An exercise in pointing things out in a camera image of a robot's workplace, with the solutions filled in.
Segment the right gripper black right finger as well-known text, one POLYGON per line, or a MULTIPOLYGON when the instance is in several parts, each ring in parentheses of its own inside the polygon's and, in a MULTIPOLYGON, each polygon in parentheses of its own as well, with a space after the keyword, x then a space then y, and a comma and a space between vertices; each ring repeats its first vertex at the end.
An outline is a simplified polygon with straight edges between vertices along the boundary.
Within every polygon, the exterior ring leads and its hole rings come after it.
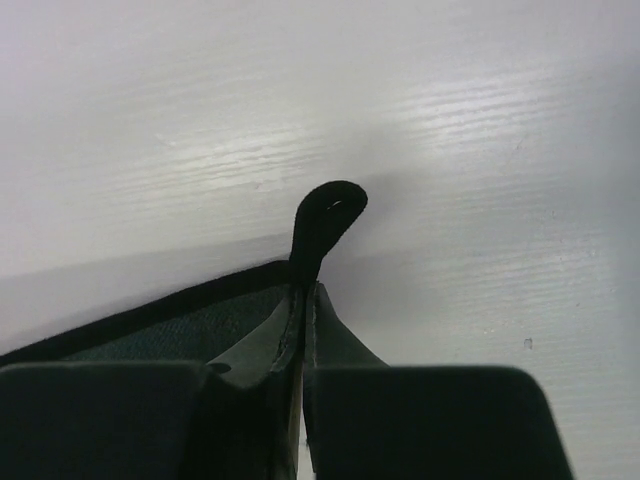
POLYGON ((506 366, 391 367, 309 293, 303 410, 319 479, 569 479, 546 396, 506 366))

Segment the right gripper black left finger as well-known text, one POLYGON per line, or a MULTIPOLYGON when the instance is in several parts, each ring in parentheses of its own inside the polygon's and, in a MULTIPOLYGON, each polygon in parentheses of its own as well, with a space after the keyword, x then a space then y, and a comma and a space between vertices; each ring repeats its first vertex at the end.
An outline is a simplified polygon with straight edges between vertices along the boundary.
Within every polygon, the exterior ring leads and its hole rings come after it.
POLYGON ((203 360, 1 363, 5 479, 292 479, 303 305, 203 360))

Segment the purple towel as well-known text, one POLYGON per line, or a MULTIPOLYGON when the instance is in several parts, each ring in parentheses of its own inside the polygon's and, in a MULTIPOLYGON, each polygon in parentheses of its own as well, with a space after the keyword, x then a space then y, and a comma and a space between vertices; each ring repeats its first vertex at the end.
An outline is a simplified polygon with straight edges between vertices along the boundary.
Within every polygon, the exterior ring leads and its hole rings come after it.
POLYGON ((300 203, 286 260, 240 270, 50 336, 1 357, 48 361, 203 360, 232 347, 284 300, 305 304, 321 262, 364 211, 365 190, 330 181, 300 203))

